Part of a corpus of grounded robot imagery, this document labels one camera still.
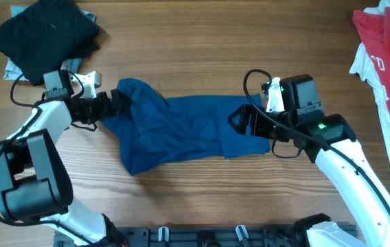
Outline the blue t-shirt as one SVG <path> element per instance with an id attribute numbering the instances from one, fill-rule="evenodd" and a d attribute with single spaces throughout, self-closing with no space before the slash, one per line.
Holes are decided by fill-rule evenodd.
<path id="1" fill-rule="evenodd" d="M 118 138 L 122 165 L 133 176 L 162 163 L 265 154 L 271 148 L 267 139 L 238 134 L 229 124 L 229 115 L 247 104 L 245 96 L 164 99 L 149 84 L 134 78 L 121 79 L 117 90 L 132 104 L 102 124 Z"/>

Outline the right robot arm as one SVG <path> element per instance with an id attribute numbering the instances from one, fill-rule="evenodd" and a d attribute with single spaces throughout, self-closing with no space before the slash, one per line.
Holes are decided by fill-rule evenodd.
<path id="1" fill-rule="evenodd" d="M 228 116 L 238 134 L 273 142 L 292 141 L 330 179 L 354 216 L 363 241 L 343 232 L 324 214 L 295 223 L 293 242 L 304 246 L 390 246 L 390 195 L 363 153 L 353 129 L 339 114 L 325 115 L 310 75 L 262 84 L 267 105 L 253 100 Z"/>

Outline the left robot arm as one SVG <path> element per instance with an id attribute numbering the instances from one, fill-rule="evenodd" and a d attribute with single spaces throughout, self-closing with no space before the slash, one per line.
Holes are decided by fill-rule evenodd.
<path id="1" fill-rule="evenodd" d="M 24 125 L 0 141 L 0 222 L 50 226 L 77 246 L 128 246 L 108 217 L 75 199 L 56 142 L 73 122 L 95 124 L 127 111 L 131 103 L 113 89 L 95 97 L 66 94 L 33 104 Z"/>

